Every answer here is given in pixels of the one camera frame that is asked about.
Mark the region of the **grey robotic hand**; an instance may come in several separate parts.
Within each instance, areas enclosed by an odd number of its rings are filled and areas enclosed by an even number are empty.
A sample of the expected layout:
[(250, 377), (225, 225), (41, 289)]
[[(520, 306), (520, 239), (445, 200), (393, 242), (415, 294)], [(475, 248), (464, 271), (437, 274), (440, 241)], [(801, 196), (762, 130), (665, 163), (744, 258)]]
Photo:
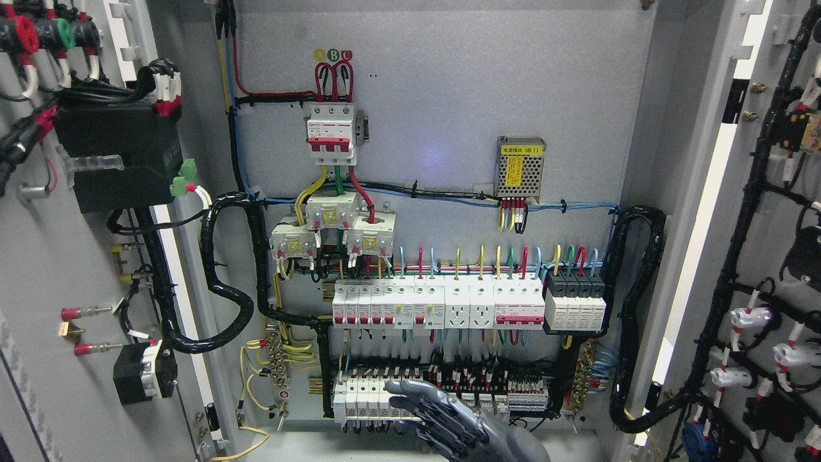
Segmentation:
[(396, 424), (450, 461), (548, 461), (545, 446), (523, 428), (468, 407), (426, 381), (387, 381), (389, 403), (416, 416)]

